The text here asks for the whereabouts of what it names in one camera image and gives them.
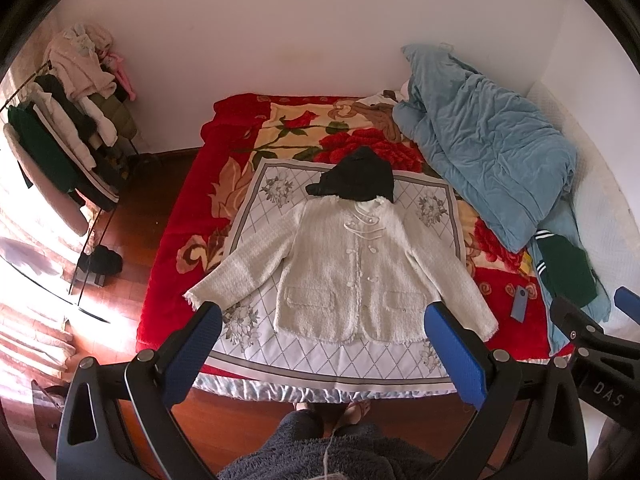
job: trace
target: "white wall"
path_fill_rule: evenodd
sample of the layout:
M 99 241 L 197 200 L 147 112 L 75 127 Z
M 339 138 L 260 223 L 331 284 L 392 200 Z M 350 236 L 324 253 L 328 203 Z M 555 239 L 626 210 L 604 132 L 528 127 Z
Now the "white wall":
M 584 0 L 569 0 L 542 82 L 589 134 L 640 221 L 640 75 Z
M 566 0 L 63 0 L 62 25 L 116 38 L 153 152 L 198 146 L 213 102 L 239 92 L 366 95 L 399 88 L 411 41 L 455 46 L 501 84 L 542 74 Z

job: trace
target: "person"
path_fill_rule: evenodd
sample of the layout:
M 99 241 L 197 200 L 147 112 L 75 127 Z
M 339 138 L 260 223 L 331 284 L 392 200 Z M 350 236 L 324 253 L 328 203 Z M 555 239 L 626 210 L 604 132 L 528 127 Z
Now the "person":
M 294 406 L 267 442 L 226 466 L 220 480 L 412 480 L 427 478 L 437 464 L 423 450 L 362 423 L 370 400 L 349 404 L 330 438 L 322 438 L 318 405 Z

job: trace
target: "silver bolt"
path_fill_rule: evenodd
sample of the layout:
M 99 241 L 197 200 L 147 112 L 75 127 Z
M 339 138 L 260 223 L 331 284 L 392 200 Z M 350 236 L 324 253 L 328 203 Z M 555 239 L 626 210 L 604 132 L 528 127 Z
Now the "silver bolt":
M 558 368 L 566 368 L 566 361 L 562 357 L 554 357 L 554 364 Z
M 138 359 L 138 361 L 146 363 L 147 361 L 151 361 L 151 359 L 154 358 L 154 355 L 156 355 L 156 353 L 151 348 L 145 348 L 144 350 L 138 352 L 136 358 Z
M 509 353 L 506 350 L 502 350 L 502 349 L 499 349 L 499 348 L 497 350 L 494 350 L 494 359 L 496 361 L 501 362 L 501 363 L 505 363 L 510 358 L 511 358 L 511 356 L 509 355 Z
M 81 367 L 82 370 L 86 370 L 87 368 L 91 368 L 94 365 L 94 361 L 95 359 L 93 357 L 85 357 L 80 361 L 80 364 L 78 366 Z

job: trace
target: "red blanket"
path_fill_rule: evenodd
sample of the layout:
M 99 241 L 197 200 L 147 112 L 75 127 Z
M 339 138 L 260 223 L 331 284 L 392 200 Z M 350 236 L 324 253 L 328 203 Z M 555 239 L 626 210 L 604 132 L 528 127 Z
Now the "red blanket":
M 157 349 L 192 310 L 182 294 L 217 266 L 225 236 L 261 158 L 336 163 L 369 145 L 396 170 L 430 171 L 415 145 L 389 126 L 390 108 L 375 113 L 353 98 L 242 94 L 214 105 L 204 146 L 182 186 L 151 271 L 138 326 L 138 348 Z M 488 347 L 518 359 L 548 357 L 545 307 L 525 253 L 508 253 L 467 204 L 459 201 L 467 267 L 498 319 Z M 523 324 L 511 319 L 515 287 L 529 291 Z M 215 368 L 204 372 L 233 376 Z

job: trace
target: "blue comforter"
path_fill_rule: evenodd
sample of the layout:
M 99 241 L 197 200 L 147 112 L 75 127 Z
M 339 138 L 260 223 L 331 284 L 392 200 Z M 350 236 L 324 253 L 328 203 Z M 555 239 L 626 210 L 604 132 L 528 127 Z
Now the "blue comforter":
M 519 251 L 569 191 L 576 149 L 531 101 L 449 52 L 421 44 L 402 51 L 412 77 L 395 122 L 498 240 Z

